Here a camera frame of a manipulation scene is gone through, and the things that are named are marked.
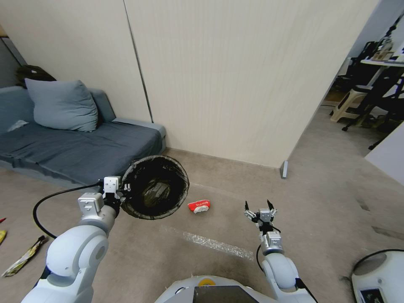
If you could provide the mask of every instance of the trash bin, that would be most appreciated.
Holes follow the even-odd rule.
[[[157,155],[135,161],[126,170],[122,184],[130,187],[122,209],[147,220],[171,215],[184,202],[189,188],[188,176],[174,158]]]

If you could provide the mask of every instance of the screen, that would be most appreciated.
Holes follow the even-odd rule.
[[[370,290],[361,290],[364,303],[384,303],[382,294],[377,288]]]
[[[258,303],[240,286],[200,286],[194,288],[193,303]]]

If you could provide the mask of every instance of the beige floor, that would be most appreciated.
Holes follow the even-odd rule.
[[[374,130],[342,132],[341,124],[330,122],[328,112],[329,108],[321,108],[303,134],[290,157],[287,180],[273,168],[167,151],[189,175],[185,203],[210,199],[212,208],[194,215],[183,205],[158,221],[121,212],[93,284],[93,301],[153,302],[173,281],[192,274],[226,276],[269,295],[255,261],[187,242],[179,235],[186,231],[255,252],[258,230],[243,215],[244,201],[256,209],[270,199],[279,209],[274,222],[282,230],[286,255],[317,300],[352,302],[342,277],[349,275],[355,260],[379,249],[404,248],[398,239],[404,234],[404,187],[363,158],[378,139]],[[35,202],[61,188],[4,169],[0,184],[0,217],[7,217],[0,228],[8,230],[0,246],[0,271],[4,271],[41,235],[31,217]],[[79,218],[79,195],[69,193],[44,204],[43,224],[56,234],[73,226]],[[378,234],[372,226],[392,231],[395,237]],[[19,302],[31,289],[43,270],[46,247],[17,275],[0,279],[2,302]]]

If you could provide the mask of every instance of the wall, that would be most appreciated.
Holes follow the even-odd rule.
[[[168,146],[279,167],[377,0],[127,0]]]
[[[0,0],[0,20],[28,64],[104,89],[117,116],[150,121],[122,1]]]
[[[404,185],[404,123],[365,157],[370,163]]]
[[[168,146],[278,167],[377,0],[127,3]],[[122,1],[0,0],[0,20],[29,64],[150,121]]]
[[[366,42],[379,41],[403,10],[404,1],[402,0],[381,0],[349,51],[348,57],[358,56]],[[395,50],[404,41],[404,20],[400,21],[391,37],[394,43],[393,50]]]
[[[5,40],[10,42],[8,38],[0,37],[0,88],[17,83],[15,72],[20,67],[20,63],[8,48]]]
[[[1,24],[0,24],[0,37],[6,37],[7,36],[7,34],[5,33],[5,30],[1,27]]]

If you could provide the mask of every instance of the stool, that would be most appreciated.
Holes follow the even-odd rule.
[[[361,103],[361,101],[365,98],[368,92],[371,91],[372,86],[366,85],[356,85],[352,88],[344,98],[339,102],[339,104],[334,108],[334,110],[330,113],[332,115],[331,121],[338,122],[341,118],[351,118],[355,119],[358,117],[358,114],[350,113],[347,110],[350,108],[349,106],[354,102],[357,101]]]

